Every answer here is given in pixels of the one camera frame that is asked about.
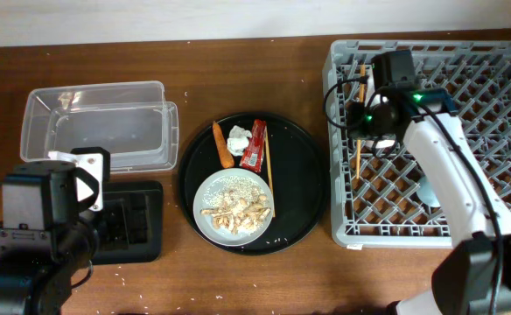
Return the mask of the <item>round black serving tray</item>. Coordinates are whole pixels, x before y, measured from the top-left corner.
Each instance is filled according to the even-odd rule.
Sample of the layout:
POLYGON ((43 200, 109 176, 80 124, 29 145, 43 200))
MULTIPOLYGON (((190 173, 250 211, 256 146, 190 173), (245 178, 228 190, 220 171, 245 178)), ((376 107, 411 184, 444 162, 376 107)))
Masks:
MULTIPOLYGON (((250 129, 256 119, 269 127, 276 217, 258 240, 242 246, 219 246, 244 256, 272 254, 304 239, 326 210, 330 191, 325 153, 293 121, 269 112, 245 112, 222 117, 217 123, 227 134, 235 125, 250 129)), ((202 233, 194 219, 195 193, 205 179, 221 169, 212 127, 206 126, 189 144, 178 168, 177 198, 198 235, 202 233)))

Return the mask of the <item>grey dishwasher rack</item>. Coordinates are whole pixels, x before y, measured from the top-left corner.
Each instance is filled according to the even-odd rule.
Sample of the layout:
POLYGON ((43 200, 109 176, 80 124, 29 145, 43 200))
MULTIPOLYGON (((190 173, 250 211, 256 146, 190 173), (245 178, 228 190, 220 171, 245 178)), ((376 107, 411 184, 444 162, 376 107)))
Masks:
POLYGON ((511 41, 337 40, 322 68, 332 182, 332 238, 343 248, 444 249, 452 241, 443 212, 417 197, 423 172, 402 147, 389 157, 356 141, 343 125, 359 100, 361 65, 395 50, 410 50, 422 88, 443 88, 453 99, 474 156, 511 210, 511 41))

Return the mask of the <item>pink white bowl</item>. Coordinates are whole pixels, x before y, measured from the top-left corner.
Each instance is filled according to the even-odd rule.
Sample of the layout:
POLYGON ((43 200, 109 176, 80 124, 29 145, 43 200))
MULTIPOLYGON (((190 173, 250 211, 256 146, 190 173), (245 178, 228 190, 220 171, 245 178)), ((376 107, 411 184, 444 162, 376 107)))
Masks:
MULTIPOLYGON (((387 102, 388 98, 386 96, 376 95, 373 96, 375 91, 375 81, 372 76, 369 76, 367 79, 367 91, 366 91, 366 101, 372 101, 370 104, 370 108, 373 109, 375 106, 379 105, 381 102, 387 102)), ((380 150, 389 149, 395 143, 394 139, 382 139, 380 140, 376 148, 380 150)))

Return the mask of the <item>clear plastic bin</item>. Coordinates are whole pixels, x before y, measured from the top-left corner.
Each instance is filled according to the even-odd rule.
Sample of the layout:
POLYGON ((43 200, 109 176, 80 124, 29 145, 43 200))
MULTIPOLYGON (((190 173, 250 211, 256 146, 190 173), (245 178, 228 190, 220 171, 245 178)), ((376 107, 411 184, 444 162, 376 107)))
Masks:
POLYGON ((157 80, 47 87, 27 98, 19 156, 102 147, 113 173, 165 172, 178 160, 179 112, 157 80))

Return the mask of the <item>black rectangular tray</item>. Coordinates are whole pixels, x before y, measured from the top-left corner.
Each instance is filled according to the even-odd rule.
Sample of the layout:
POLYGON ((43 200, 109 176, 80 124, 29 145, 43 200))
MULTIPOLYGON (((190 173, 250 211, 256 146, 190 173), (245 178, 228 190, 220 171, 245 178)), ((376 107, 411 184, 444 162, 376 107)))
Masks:
POLYGON ((134 182, 111 182, 103 185, 104 200, 117 193, 140 193, 146 198, 149 238, 145 244, 131 246, 130 250, 100 251, 99 213, 93 218, 93 225, 99 236, 99 248, 92 263, 94 265, 149 263, 161 255, 164 190, 162 185, 153 180, 134 182))

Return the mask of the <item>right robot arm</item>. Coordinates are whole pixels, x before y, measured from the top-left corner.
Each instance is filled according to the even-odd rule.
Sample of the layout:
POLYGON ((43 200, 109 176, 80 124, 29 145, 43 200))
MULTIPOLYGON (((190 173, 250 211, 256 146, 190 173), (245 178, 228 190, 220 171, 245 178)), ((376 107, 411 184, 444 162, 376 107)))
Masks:
POLYGON ((511 312, 511 211, 466 141, 452 98, 443 89, 383 87, 378 104, 348 105, 353 138, 394 136, 423 170, 444 212, 452 252, 430 288, 394 302, 393 314, 511 312))

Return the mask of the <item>red snack wrapper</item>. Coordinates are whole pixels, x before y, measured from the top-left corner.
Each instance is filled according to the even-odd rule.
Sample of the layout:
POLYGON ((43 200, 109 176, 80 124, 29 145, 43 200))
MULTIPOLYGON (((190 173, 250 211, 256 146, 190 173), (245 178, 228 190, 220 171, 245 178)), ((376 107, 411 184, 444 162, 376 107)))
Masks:
POLYGON ((252 172, 260 172, 263 164, 265 131, 267 124, 265 121, 255 119, 248 141, 248 147, 244 150, 240 160, 240 167, 252 172))

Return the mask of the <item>crumpled white tissue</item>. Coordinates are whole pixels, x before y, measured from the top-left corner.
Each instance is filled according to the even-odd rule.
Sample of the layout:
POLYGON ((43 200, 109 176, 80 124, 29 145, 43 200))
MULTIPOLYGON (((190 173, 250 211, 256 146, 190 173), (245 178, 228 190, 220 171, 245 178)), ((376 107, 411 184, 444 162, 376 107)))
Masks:
POLYGON ((241 157, 249 146, 252 133, 242 127, 235 125, 228 134, 227 149, 234 157, 241 157))

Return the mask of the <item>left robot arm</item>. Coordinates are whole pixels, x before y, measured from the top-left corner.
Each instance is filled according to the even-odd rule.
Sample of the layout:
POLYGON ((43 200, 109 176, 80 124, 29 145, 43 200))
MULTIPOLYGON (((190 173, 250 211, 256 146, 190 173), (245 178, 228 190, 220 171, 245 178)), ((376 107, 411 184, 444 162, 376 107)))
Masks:
POLYGON ((17 166, 3 181, 0 314, 58 314, 72 277, 161 252, 163 188, 104 183, 70 162, 17 166))

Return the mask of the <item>blue plastic cup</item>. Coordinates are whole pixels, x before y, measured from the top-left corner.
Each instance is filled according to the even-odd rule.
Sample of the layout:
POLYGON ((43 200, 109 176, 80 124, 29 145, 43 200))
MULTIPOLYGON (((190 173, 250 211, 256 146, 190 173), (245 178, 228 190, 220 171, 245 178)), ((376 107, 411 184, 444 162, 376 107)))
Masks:
POLYGON ((428 207, 440 207, 440 202, 432 190, 428 179, 426 177, 421 177, 418 181, 418 184, 419 188, 416 191, 416 195, 419 200, 428 207))

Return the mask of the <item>grey plate with leftovers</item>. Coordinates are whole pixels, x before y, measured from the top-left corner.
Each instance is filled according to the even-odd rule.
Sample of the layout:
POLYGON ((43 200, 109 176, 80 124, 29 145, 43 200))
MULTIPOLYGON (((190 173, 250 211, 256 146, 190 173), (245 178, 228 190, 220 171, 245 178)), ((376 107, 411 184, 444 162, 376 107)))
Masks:
POLYGON ((242 247, 260 238, 270 226, 274 197, 269 185, 252 171, 226 169, 202 181, 194 195, 192 214, 210 242, 242 247))

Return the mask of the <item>wooden chopstick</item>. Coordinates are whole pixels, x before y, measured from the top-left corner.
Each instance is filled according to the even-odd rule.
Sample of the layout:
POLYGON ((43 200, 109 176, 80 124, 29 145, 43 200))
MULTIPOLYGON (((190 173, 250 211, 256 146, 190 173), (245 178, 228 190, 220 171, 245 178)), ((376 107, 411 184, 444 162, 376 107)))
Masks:
POLYGON ((273 176, 272 176, 272 166, 271 166, 271 158, 270 158, 270 140, 269 140, 269 132, 268 132, 268 126, 266 126, 264 131, 264 144, 265 144, 265 157, 267 158, 267 173, 268 173, 268 185, 269 189, 271 191, 271 196, 275 200, 275 194, 274 194, 274 186, 273 186, 273 176))
MULTIPOLYGON (((366 75, 366 66, 363 64, 360 66, 360 75, 366 75)), ((366 88, 367 80, 364 83, 360 84, 359 87, 359 102, 365 101, 365 88, 366 88)), ((356 180, 360 180, 361 178, 361 140, 357 139, 356 141, 356 159, 355 159, 355 177, 356 180)))

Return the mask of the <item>orange carrot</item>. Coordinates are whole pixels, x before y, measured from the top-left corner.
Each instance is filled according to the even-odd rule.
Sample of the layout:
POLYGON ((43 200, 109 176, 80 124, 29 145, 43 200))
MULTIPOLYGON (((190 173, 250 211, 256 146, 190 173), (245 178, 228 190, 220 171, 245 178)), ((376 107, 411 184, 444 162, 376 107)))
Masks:
POLYGON ((212 131, 221 166, 224 169, 234 167, 235 161, 231 153, 228 151, 227 142, 224 139, 221 127, 217 122, 212 123, 212 131))

